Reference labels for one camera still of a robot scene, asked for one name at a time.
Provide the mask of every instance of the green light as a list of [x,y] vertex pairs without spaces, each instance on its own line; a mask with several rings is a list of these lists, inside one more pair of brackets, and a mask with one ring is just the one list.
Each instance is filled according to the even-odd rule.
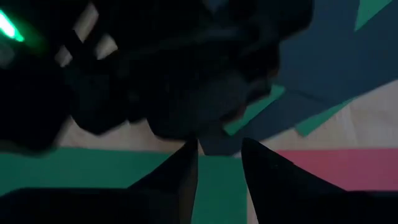
[[25,40],[2,10],[0,10],[0,30],[4,35],[18,42]]

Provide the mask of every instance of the colored paper shape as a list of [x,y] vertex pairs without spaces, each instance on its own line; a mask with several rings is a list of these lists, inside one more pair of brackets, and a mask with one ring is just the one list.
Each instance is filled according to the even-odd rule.
[[398,190],[398,149],[277,152],[345,190]]
[[320,114],[317,114],[315,116],[310,117],[309,119],[306,119],[305,121],[300,122],[298,125],[296,125],[295,130],[298,132],[301,136],[305,137],[308,136],[311,132],[319,128],[323,123],[328,121],[333,115],[335,115],[337,112],[339,112],[341,109],[343,109],[345,106],[348,105],[353,99],[347,100],[337,106],[334,106]]
[[230,136],[237,133],[241,128],[247,125],[250,120],[252,120],[255,116],[257,116],[267,106],[269,106],[272,102],[274,102],[276,99],[282,96],[284,91],[285,91],[284,87],[273,85],[269,96],[249,105],[246,108],[246,111],[244,112],[243,117],[241,119],[232,121],[224,125],[225,132],[227,132],[227,134],[229,134]]
[[[168,158],[167,154],[60,148],[40,158],[0,155],[0,196],[23,187],[128,187]],[[242,162],[199,158],[192,223],[246,223]]]
[[392,0],[361,0],[356,17],[355,29],[359,30],[368,20],[372,19],[381,9],[386,7]]

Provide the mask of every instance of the glowing green eye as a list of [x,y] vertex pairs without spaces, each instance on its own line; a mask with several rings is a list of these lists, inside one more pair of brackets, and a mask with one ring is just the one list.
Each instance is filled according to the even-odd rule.
[[17,28],[2,10],[0,10],[0,30],[5,36],[18,42],[25,40],[25,38],[19,33]]

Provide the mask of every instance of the green paper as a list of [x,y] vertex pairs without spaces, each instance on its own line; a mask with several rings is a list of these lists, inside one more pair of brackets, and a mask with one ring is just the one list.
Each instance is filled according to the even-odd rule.
[[308,136],[311,132],[319,128],[323,123],[328,121],[333,115],[343,109],[353,99],[347,100],[342,104],[334,106],[318,115],[312,116],[296,125],[295,129],[301,136]]
[[386,7],[392,0],[361,0],[356,17],[355,29],[359,30],[368,20],[372,19],[381,9]]
[[[60,148],[42,158],[0,154],[0,196],[22,187],[124,188],[150,173],[168,154]],[[242,162],[199,158],[192,223],[246,223]]]
[[259,100],[246,108],[243,117],[239,120],[232,121],[224,125],[224,131],[226,131],[230,136],[237,133],[241,128],[248,124],[255,116],[257,116],[261,111],[263,111],[267,106],[269,106],[273,101],[282,96],[285,92],[285,88],[278,85],[273,85],[271,88],[270,95],[266,98]]

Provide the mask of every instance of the pink paper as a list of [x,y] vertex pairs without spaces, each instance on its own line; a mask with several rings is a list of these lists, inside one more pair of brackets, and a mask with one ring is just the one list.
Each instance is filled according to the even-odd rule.
[[398,149],[277,152],[345,190],[398,190]]

